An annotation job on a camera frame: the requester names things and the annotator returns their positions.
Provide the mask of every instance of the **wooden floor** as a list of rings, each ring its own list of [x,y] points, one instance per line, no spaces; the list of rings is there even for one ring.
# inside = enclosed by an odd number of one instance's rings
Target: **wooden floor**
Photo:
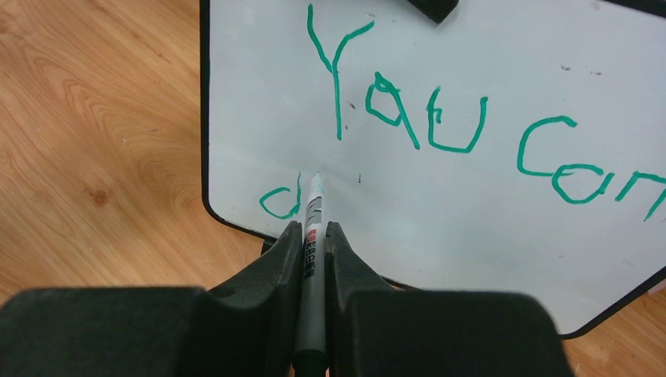
[[[0,0],[0,302],[257,258],[204,210],[199,147],[198,0]],[[666,291],[565,345],[578,375],[666,375]]]

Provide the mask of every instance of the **whiteboard surface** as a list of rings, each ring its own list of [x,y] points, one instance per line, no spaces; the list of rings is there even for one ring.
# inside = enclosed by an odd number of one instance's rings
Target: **whiteboard surface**
[[[588,0],[467,0],[437,26],[404,0],[312,0],[329,63],[345,35],[373,23],[336,61],[338,128],[309,4],[212,1],[215,214],[279,236],[303,221],[320,170],[328,220],[375,271],[416,287],[532,295],[562,334],[664,268],[666,20]],[[419,149],[404,121],[376,115],[400,115],[387,82]],[[438,86],[441,123],[427,111]],[[462,152],[484,97],[478,140]],[[524,143],[526,174],[521,140],[542,120]],[[432,146],[429,121],[434,142],[459,150]],[[557,183],[574,203],[553,182],[571,164]],[[636,171],[653,175],[627,188]]]

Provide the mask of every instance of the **dry erase marker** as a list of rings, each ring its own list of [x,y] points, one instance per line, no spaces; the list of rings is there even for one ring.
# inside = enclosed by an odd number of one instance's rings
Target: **dry erase marker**
[[[294,370],[296,377],[326,373],[326,311],[324,300],[324,179],[317,171],[310,182],[303,241],[301,309],[296,321]]]

